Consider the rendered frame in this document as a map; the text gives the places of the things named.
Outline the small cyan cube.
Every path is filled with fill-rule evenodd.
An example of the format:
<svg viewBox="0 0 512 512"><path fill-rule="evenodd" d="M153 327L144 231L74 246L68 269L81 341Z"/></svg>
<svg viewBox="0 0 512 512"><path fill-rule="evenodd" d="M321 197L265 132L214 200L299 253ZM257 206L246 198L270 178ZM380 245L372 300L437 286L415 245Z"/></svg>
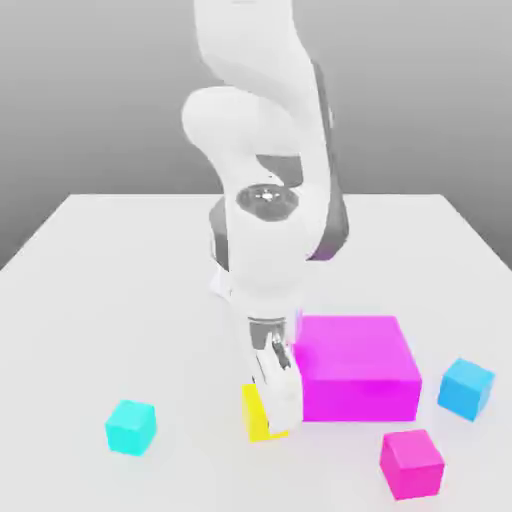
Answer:
<svg viewBox="0 0 512 512"><path fill-rule="evenodd" d="M105 431L111 451L142 456L157 431L155 407L147 403L121 400L105 422Z"/></svg>

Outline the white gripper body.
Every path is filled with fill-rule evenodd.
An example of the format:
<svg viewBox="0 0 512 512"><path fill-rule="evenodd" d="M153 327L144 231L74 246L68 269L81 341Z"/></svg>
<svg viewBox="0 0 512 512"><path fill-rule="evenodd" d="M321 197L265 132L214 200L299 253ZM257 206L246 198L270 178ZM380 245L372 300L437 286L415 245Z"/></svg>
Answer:
<svg viewBox="0 0 512 512"><path fill-rule="evenodd" d="M288 346L252 350L252 372L272 435L303 421L302 379Z"/></svg>

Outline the large magenta box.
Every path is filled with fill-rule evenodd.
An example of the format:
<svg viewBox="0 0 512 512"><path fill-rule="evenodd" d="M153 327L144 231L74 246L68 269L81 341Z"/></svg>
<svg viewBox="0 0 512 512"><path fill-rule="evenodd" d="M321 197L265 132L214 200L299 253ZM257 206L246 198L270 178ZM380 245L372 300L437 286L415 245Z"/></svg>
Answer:
<svg viewBox="0 0 512 512"><path fill-rule="evenodd" d="M416 419L422 377L396 317L305 315L294 355L306 422Z"/></svg>

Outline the small blue cube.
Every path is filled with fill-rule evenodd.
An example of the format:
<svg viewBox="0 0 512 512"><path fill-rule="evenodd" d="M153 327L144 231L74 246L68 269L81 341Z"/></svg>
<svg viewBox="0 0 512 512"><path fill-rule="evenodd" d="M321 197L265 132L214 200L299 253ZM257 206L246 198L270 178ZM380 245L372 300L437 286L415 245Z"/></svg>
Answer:
<svg viewBox="0 0 512 512"><path fill-rule="evenodd" d="M494 372L458 358L442 376L437 404L474 421L489 400L494 380Z"/></svg>

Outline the small pink cube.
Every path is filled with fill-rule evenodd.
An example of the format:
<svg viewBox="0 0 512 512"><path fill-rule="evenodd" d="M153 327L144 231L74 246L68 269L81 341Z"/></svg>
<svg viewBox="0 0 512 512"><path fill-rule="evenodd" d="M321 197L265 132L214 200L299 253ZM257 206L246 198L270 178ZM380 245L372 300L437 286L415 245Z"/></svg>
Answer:
<svg viewBox="0 0 512 512"><path fill-rule="evenodd" d="M397 501L439 493L445 461L424 429L386 433L379 465Z"/></svg>

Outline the small yellow cube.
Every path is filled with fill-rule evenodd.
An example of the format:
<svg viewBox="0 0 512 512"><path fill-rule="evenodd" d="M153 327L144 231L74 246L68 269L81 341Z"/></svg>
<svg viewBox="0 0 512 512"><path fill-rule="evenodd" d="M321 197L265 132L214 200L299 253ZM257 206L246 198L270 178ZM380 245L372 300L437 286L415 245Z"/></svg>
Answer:
<svg viewBox="0 0 512 512"><path fill-rule="evenodd" d="M243 419L250 442L279 439L289 435L287 431L274 434L270 432L267 416L255 384L242 385L241 393Z"/></svg>

